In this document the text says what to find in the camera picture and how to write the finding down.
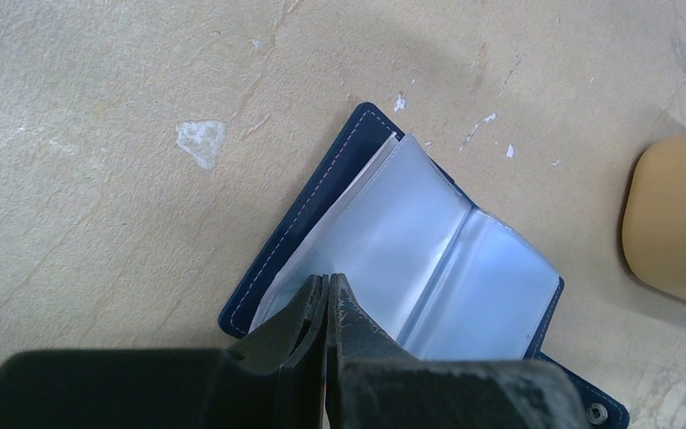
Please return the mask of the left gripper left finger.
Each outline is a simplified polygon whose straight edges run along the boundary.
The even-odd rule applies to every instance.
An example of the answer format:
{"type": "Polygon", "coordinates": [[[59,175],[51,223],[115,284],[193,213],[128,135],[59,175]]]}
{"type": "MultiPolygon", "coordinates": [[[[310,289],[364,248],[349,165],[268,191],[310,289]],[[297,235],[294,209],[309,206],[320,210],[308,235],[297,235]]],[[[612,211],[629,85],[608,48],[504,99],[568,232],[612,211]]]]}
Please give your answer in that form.
{"type": "Polygon", "coordinates": [[[43,349],[0,365],[0,428],[318,428],[328,280],[226,349],[43,349]]]}

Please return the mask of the blue leather card holder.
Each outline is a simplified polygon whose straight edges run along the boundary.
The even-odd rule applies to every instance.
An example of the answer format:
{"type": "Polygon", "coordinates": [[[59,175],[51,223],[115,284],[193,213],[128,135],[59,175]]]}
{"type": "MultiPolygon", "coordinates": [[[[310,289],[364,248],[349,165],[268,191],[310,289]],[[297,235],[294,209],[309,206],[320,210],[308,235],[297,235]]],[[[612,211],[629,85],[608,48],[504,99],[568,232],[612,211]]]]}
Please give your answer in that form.
{"type": "Polygon", "coordinates": [[[426,360],[544,360],[564,289],[379,108],[360,104],[222,310],[235,337],[312,274],[343,273],[373,320],[426,360]]]}

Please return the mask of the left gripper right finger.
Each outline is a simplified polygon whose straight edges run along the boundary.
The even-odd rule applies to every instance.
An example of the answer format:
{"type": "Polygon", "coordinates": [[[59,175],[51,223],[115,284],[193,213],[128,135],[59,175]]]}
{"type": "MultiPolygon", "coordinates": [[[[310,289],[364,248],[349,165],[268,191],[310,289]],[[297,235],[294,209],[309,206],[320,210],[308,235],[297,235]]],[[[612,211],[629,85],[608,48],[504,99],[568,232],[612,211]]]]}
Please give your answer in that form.
{"type": "Polygon", "coordinates": [[[325,410],[333,428],[586,428],[562,370],[535,361],[422,361],[330,278],[325,410]]]}

